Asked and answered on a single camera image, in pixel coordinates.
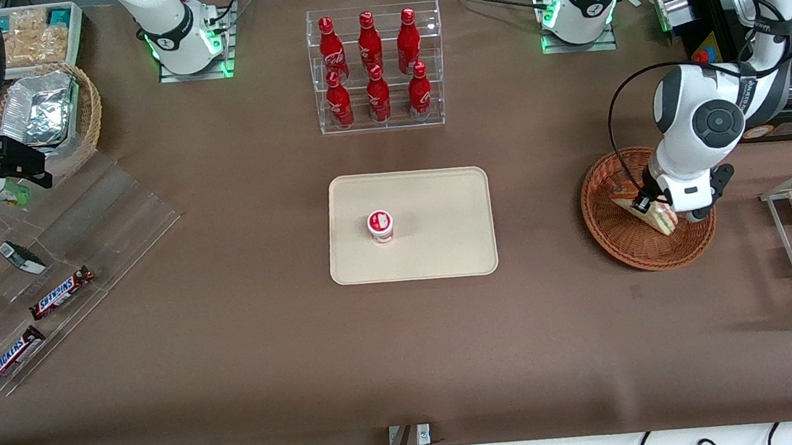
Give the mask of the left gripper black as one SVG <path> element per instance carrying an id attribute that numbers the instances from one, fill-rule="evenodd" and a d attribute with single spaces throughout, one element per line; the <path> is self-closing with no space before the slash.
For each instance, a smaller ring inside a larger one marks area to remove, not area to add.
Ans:
<path id="1" fill-rule="evenodd" d="M 653 204 L 663 203 L 661 187 L 657 183 L 650 170 L 650 166 L 645 166 L 642 170 L 642 186 L 636 192 L 631 203 L 631 209 L 641 215 L 645 215 Z"/>

